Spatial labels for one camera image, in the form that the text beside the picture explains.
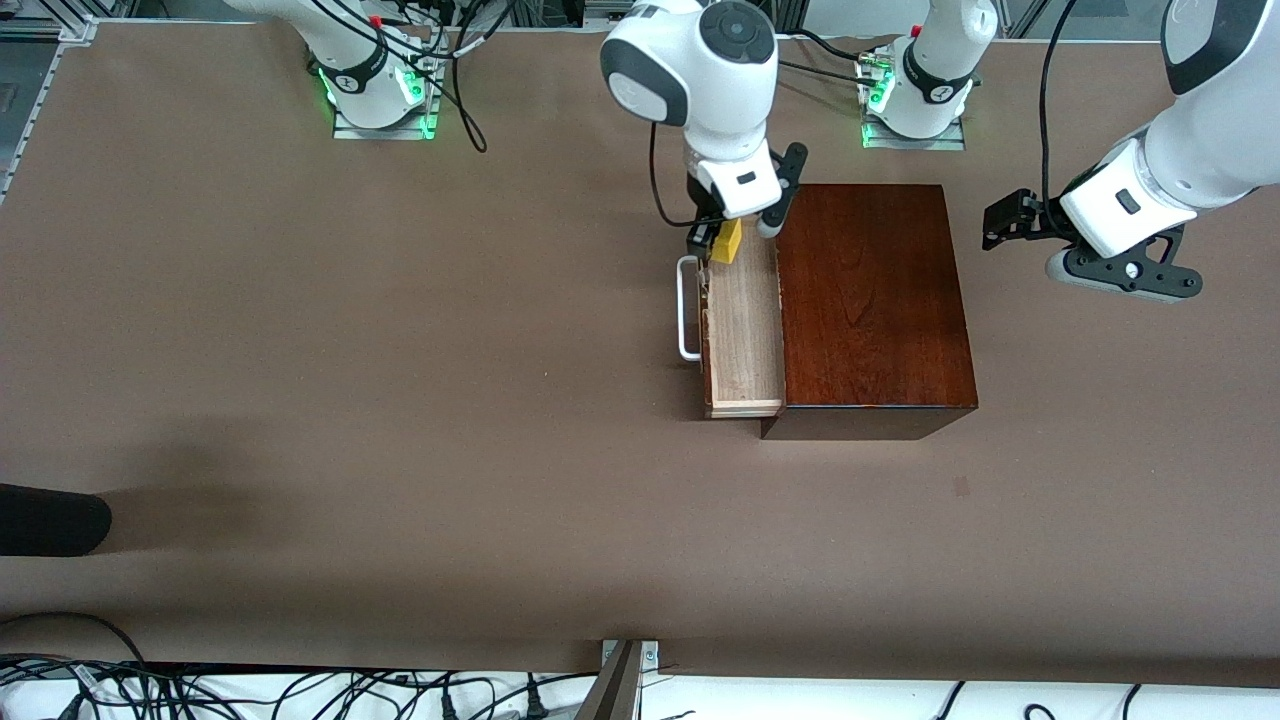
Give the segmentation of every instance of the wooden box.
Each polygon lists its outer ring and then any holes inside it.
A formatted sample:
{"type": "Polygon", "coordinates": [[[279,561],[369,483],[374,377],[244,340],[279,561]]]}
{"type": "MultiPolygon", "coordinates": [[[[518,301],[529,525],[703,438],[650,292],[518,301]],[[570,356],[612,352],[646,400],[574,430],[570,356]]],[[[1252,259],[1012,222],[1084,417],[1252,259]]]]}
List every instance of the wooden box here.
{"type": "Polygon", "coordinates": [[[777,242],[748,232],[704,273],[710,418],[768,439],[918,439],[973,411],[938,186],[806,184],[777,242]]]}

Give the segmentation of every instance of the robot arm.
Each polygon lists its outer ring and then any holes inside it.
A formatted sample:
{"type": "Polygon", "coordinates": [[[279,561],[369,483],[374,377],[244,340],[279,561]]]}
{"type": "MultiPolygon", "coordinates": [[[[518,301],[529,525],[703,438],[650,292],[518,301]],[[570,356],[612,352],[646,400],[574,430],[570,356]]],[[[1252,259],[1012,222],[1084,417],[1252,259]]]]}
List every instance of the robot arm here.
{"type": "Polygon", "coordinates": [[[293,26],[320,63],[334,106],[355,126],[388,127],[426,97],[421,78],[399,56],[403,53],[390,51],[387,33],[407,44],[419,41],[394,28],[371,26],[358,0],[227,0],[227,4],[246,13],[274,15],[293,26]]]}
{"type": "Polygon", "coordinates": [[[890,45],[893,73],[868,109],[904,137],[937,137],[964,113],[973,70],[996,37],[991,0],[931,0],[915,37],[890,45]]]}
{"type": "Polygon", "coordinates": [[[1172,106],[1123,138],[1056,200],[1023,190],[987,209],[983,247],[1064,237],[1048,274],[1172,302],[1199,274],[1172,264],[1181,227],[1280,182],[1277,0],[1172,0],[1164,54],[1172,106]],[[1169,242],[1160,260],[1146,249],[1169,242]]]}
{"type": "Polygon", "coordinates": [[[689,174],[726,219],[780,201],[764,137],[778,51],[758,8],[640,0],[605,38],[600,69],[623,109],[685,129],[689,174]]]}

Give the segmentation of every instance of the white metal handle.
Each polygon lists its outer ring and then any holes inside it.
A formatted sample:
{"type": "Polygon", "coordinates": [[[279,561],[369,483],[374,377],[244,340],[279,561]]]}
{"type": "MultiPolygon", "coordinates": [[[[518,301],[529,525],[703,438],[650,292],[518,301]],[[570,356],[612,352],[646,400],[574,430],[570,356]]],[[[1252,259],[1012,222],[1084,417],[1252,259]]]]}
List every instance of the white metal handle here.
{"type": "Polygon", "coordinates": [[[690,363],[701,363],[701,352],[690,352],[685,346],[685,265],[698,265],[696,255],[685,255],[676,260],[676,338],[680,356],[690,363]]]}

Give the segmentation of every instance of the yellow block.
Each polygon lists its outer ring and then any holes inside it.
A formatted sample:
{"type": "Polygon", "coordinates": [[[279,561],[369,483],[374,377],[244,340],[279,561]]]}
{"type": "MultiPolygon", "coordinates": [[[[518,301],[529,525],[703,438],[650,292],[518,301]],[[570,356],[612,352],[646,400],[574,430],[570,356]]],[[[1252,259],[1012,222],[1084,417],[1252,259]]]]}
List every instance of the yellow block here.
{"type": "Polygon", "coordinates": [[[721,223],[721,232],[716,236],[716,242],[712,243],[712,261],[732,265],[733,256],[737,255],[737,246],[741,242],[742,218],[724,220],[721,223]]]}

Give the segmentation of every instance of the wood grain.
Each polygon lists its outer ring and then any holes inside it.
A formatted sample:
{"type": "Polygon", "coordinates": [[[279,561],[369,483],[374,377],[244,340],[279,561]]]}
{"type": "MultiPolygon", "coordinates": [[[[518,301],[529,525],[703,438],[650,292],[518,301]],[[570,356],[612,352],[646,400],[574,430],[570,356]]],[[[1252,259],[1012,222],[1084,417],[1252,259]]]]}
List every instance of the wood grain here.
{"type": "Polygon", "coordinates": [[[978,405],[940,186],[805,186],[778,273],[787,406],[978,405]]]}
{"type": "Polygon", "coordinates": [[[707,351],[710,418],[772,418],[782,407],[782,313],[777,246],[742,224],[730,265],[708,263],[707,351]]]}

